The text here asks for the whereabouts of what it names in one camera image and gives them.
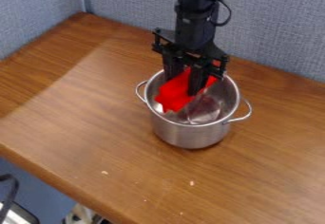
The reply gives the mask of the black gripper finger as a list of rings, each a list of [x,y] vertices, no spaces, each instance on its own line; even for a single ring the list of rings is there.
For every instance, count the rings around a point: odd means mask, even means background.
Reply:
[[[186,64],[182,55],[177,55],[171,52],[165,52],[162,54],[162,64],[165,79],[167,81],[175,78],[185,71]]]
[[[190,67],[187,79],[187,94],[195,96],[201,89],[206,86],[210,77],[209,66],[194,64]]]

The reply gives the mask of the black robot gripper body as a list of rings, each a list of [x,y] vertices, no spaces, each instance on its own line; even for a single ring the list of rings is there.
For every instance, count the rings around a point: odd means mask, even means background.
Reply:
[[[210,76],[222,78],[229,63],[227,53],[214,44],[215,28],[229,23],[218,21],[218,6],[203,10],[177,11],[177,26],[174,30],[155,28],[153,50],[163,56],[171,52],[183,56],[186,66],[207,65]]]

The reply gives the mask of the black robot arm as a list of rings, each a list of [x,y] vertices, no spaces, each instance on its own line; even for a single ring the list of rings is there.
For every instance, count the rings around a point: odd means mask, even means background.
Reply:
[[[153,50],[162,55],[165,77],[170,81],[189,67],[187,95],[206,86],[210,76],[223,78],[229,54],[215,45],[215,28],[231,19],[223,0],[177,0],[173,30],[155,28]]]

